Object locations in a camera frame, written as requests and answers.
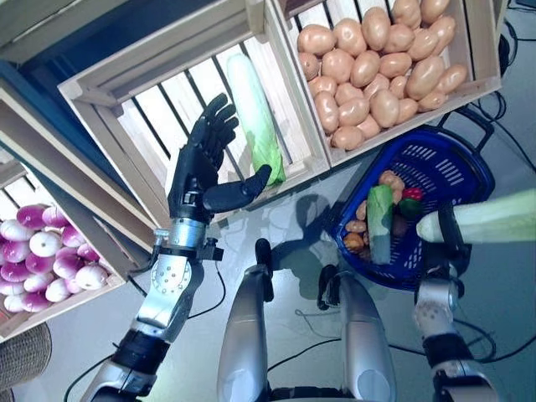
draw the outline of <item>purple onion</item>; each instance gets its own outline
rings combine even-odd
[[[52,264],[56,261],[55,257],[39,257],[34,253],[28,254],[24,264],[28,271],[33,274],[46,274],[52,272]]]
[[[39,257],[51,257],[60,248],[61,240],[55,232],[38,232],[30,239],[30,249]]]
[[[29,293],[23,298],[23,309],[26,312],[41,312],[50,306],[50,304],[50,301],[46,299],[44,293],[41,291]]]
[[[43,221],[44,206],[42,205],[27,205],[22,207],[17,212],[17,221],[27,228],[39,230],[44,228]]]
[[[85,243],[84,236],[71,225],[64,227],[61,239],[67,247],[80,247]]]
[[[0,224],[0,235],[6,240],[25,241],[30,240],[34,232],[22,226],[16,219],[8,219]]]
[[[86,265],[76,273],[76,284],[87,291],[95,291],[106,285],[108,272],[98,264]]]
[[[22,282],[8,282],[0,278],[0,294],[4,296],[20,295],[24,293]]]
[[[23,262],[7,262],[0,268],[0,276],[8,282],[24,282],[30,277],[31,272],[26,269]]]
[[[48,207],[43,211],[42,218],[47,226],[52,226],[54,228],[63,228],[69,224],[69,221],[58,207]]]
[[[76,254],[78,254],[80,257],[84,258],[85,260],[88,260],[91,262],[98,262],[100,259],[96,251],[93,250],[93,248],[87,243],[84,243],[83,245],[81,245],[76,251]]]
[[[59,278],[47,287],[44,296],[48,301],[57,303],[68,298],[70,296],[70,291],[67,289],[67,285],[65,285],[65,280]]]
[[[23,312],[23,299],[26,297],[27,294],[28,293],[24,292],[20,295],[6,297],[3,301],[4,307],[6,307],[6,310],[8,310],[9,312]]]
[[[54,280],[54,274],[48,272],[46,274],[34,274],[24,281],[24,290],[33,291],[45,291],[50,282]]]
[[[77,255],[66,255],[58,258],[52,265],[52,270],[60,278],[74,278],[76,272],[84,266],[84,260]]]
[[[65,287],[67,287],[67,290],[71,292],[73,295],[76,293],[80,293],[84,289],[82,289],[80,286],[76,284],[76,279],[64,279],[65,281]]]
[[[21,262],[30,254],[28,241],[8,241],[2,246],[3,259],[7,262]]]
[[[62,247],[56,252],[56,259],[65,257],[67,255],[77,255],[75,247]]]

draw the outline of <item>robotic hand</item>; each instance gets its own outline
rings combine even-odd
[[[225,94],[214,98],[181,149],[167,201],[171,229],[157,229],[150,265],[151,289],[131,328],[82,397],[83,401],[134,401],[151,391],[158,366],[177,338],[204,278],[201,260],[221,260],[205,229],[214,214],[251,203],[268,182],[269,166],[244,182],[218,184],[224,150],[235,139],[236,109]]]

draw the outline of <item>red vegetable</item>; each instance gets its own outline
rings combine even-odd
[[[8,241],[2,248],[3,259],[7,262],[24,261],[30,254],[28,241]]]
[[[424,194],[420,188],[405,188],[402,191],[402,198],[411,198],[415,201],[421,201]]]
[[[84,243],[83,245],[81,245],[76,254],[78,254],[80,257],[84,258],[85,260],[88,260],[88,261],[95,261],[97,262],[100,257],[99,255],[96,253],[95,250],[93,250],[91,248],[90,245],[88,245],[87,243]]]
[[[17,212],[17,221],[27,228],[39,230],[44,228],[44,207],[42,205],[27,205]]]
[[[85,243],[84,236],[72,226],[65,226],[61,235],[64,245],[67,247],[80,247]]]
[[[65,215],[61,213],[58,207],[48,207],[43,211],[42,218],[47,226],[53,226],[55,228],[63,228],[69,224],[69,221],[65,218]]]
[[[8,282],[24,282],[31,275],[31,272],[26,269],[23,262],[17,264],[7,262],[0,268],[0,276]]]
[[[23,308],[27,312],[40,312],[51,304],[42,292],[29,293],[23,299]]]
[[[52,264],[55,260],[56,259],[54,256],[39,257],[34,253],[30,253],[28,254],[28,257],[26,257],[24,264],[26,265],[28,271],[32,272],[33,274],[46,274],[47,272],[52,271]]]

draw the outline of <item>floor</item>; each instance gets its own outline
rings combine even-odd
[[[536,37],[533,15],[508,12],[519,37]],[[536,160],[536,116],[533,60],[536,48],[520,43],[518,57],[504,78],[502,93],[508,101],[506,127],[518,138]],[[491,101],[485,101],[493,107]],[[480,132],[455,119],[450,128],[476,143]],[[500,131],[482,155],[497,181],[492,197],[536,187],[536,177],[523,164],[519,152]],[[225,248],[219,268],[227,285],[228,297],[214,312],[188,322],[168,352],[159,371],[158,381],[149,401],[215,400],[216,374],[224,327],[240,283],[242,272],[254,263],[254,243],[266,237],[276,247],[276,260],[281,268],[274,274],[276,298],[265,306],[269,364],[296,353],[321,337],[311,332],[296,310],[317,314],[314,298],[319,270],[337,261],[333,244],[322,233],[320,218],[336,201],[341,189],[354,175],[363,174],[374,155],[361,158],[354,165],[340,170],[311,187],[276,200],[262,209],[240,213],[229,225],[213,229],[213,235]],[[493,332],[498,354],[523,343],[536,331],[535,244],[476,245],[472,262],[463,277],[466,295],[456,312],[459,318],[471,321]],[[147,276],[141,283],[147,286]],[[395,291],[363,279],[384,320],[388,340],[407,347],[419,348],[419,334],[411,319],[413,294]],[[213,305],[221,295],[214,263],[205,264],[205,281],[194,299],[193,311]],[[57,402],[63,399],[70,382],[94,362],[111,353],[112,342],[119,341],[142,298],[131,286],[123,286],[82,307],[49,322],[54,350],[50,364],[38,379],[15,388],[17,402]],[[337,336],[337,315],[309,317],[317,333]],[[474,334],[462,333],[467,338]],[[474,347],[476,355],[485,353],[482,345]],[[424,358],[392,351],[400,401],[431,400],[430,370]],[[483,367],[507,401],[536,400],[536,359],[534,345],[513,358]],[[272,386],[316,385],[338,387],[342,378],[341,345],[330,343],[315,348],[300,358],[270,372]],[[70,400],[78,400],[90,381],[82,380],[72,391]]]

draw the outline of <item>robot finger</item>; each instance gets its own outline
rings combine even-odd
[[[225,106],[227,103],[227,95],[224,93],[219,94],[210,101],[201,116],[207,117],[210,121],[214,119],[218,110]]]

